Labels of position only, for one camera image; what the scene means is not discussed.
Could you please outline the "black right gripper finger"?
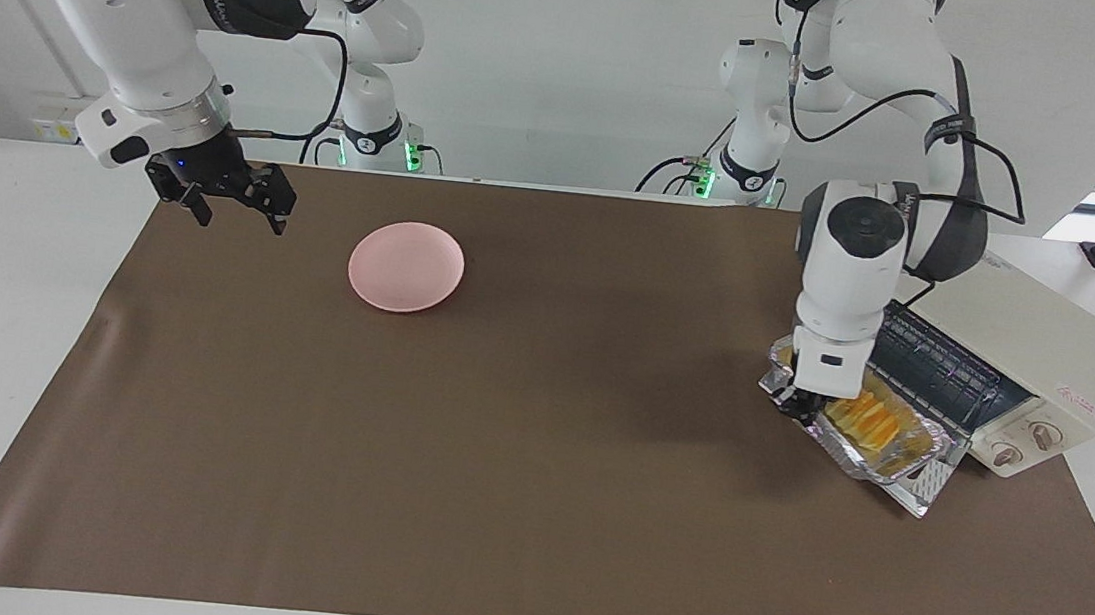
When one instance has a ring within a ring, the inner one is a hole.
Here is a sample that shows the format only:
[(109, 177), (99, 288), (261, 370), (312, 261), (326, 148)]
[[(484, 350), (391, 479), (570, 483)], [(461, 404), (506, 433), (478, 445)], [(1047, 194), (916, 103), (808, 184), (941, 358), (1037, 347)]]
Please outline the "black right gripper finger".
[(197, 183), (192, 183), (185, 192), (180, 196), (178, 204), (181, 208), (193, 214), (193, 218), (197, 220), (199, 227), (210, 225), (211, 219), (214, 218), (210, 206), (205, 201), (204, 192), (201, 192), (201, 186)]
[(280, 164), (268, 163), (253, 171), (250, 200), (254, 209), (266, 216), (273, 234), (283, 236), (286, 223), (293, 214), (297, 195)]

